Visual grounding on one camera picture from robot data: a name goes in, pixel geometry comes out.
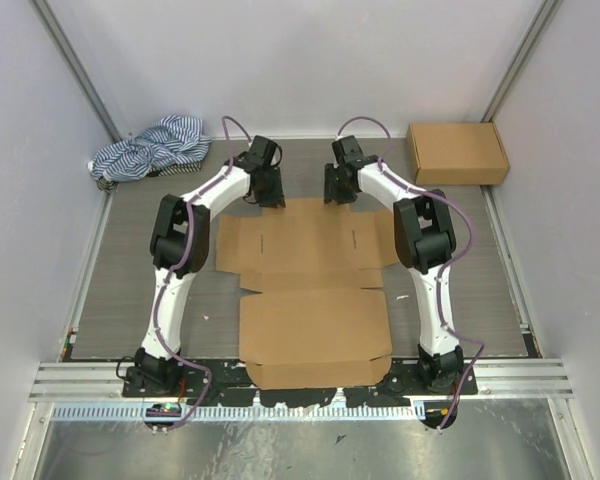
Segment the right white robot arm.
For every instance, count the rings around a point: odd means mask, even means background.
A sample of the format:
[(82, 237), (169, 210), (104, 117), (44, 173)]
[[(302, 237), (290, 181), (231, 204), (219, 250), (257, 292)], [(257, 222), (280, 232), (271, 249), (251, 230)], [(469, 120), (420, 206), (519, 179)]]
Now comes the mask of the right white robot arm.
[(349, 204), (360, 193), (392, 213), (397, 258), (416, 290), (420, 338), (416, 371), (422, 387), (442, 394), (464, 370), (460, 340), (452, 334), (450, 265), (456, 236), (450, 203), (440, 190), (417, 187), (377, 155), (366, 155), (350, 135), (332, 142), (335, 161), (324, 168), (324, 202)]

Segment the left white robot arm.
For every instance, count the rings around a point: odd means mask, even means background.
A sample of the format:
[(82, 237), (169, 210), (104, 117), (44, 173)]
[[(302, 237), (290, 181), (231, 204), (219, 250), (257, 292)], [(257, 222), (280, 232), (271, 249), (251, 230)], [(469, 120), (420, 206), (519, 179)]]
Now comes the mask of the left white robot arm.
[(180, 387), (181, 324), (190, 287), (209, 255), (211, 222), (249, 196), (260, 207), (285, 207), (281, 159), (278, 143), (256, 136), (202, 186), (161, 199), (150, 240), (156, 282), (150, 324), (131, 370), (142, 388), (167, 397)]

